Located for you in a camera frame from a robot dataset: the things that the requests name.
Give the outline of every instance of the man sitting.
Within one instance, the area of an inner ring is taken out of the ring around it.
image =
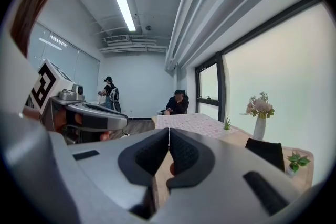
[[[189,97],[182,90],[176,90],[175,96],[170,97],[163,115],[185,114],[189,106]]]

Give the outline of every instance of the window frame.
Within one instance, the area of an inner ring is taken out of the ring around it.
[[[201,98],[200,73],[213,65],[216,65],[217,67],[218,100]],[[196,113],[199,112],[200,103],[214,105],[218,107],[218,120],[224,122],[226,85],[225,85],[225,73],[224,73],[222,54],[220,52],[217,52],[215,56],[212,56],[203,64],[196,67],[195,74],[196,74]]]
[[[291,5],[287,9],[278,13],[271,19],[257,26],[247,34],[243,35],[241,38],[238,38],[236,41],[226,46],[223,50],[216,52],[211,58],[206,60],[204,63],[195,68],[196,76],[196,113],[199,112],[200,103],[210,104],[218,107],[218,120],[221,122],[225,121],[226,113],[226,82],[225,82],[225,71],[223,64],[223,56],[238,47],[244,45],[250,40],[256,38],[259,35],[262,35],[264,32],[278,26],[284,21],[296,16],[300,12],[305,11],[306,9],[319,4],[323,0],[300,0],[295,4]],[[201,85],[199,75],[202,71],[213,66],[217,65],[217,83],[218,83],[218,100],[200,98]]]

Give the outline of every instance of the air vent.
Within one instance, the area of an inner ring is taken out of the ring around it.
[[[121,41],[129,41],[129,40],[130,40],[129,35],[112,36],[112,37],[105,38],[106,43],[115,43],[115,42],[121,42]]]

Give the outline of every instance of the gray floor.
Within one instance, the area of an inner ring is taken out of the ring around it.
[[[154,122],[152,120],[130,120],[127,126],[123,130],[112,131],[111,139],[117,139],[122,137],[123,133],[140,134],[155,129]]]

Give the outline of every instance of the potted plant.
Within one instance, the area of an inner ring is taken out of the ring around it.
[[[290,164],[286,168],[286,175],[291,178],[294,177],[300,166],[304,167],[310,163],[307,156],[301,157],[297,152],[293,152],[291,156],[288,156],[288,160],[290,161]]]
[[[259,98],[252,96],[247,104],[246,113],[243,115],[258,116],[253,139],[262,141],[265,135],[266,118],[274,115],[273,106],[268,103],[268,95],[261,92]]]
[[[224,134],[229,134],[231,128],[231,122],[229,118],[226,118],[224,122]]]

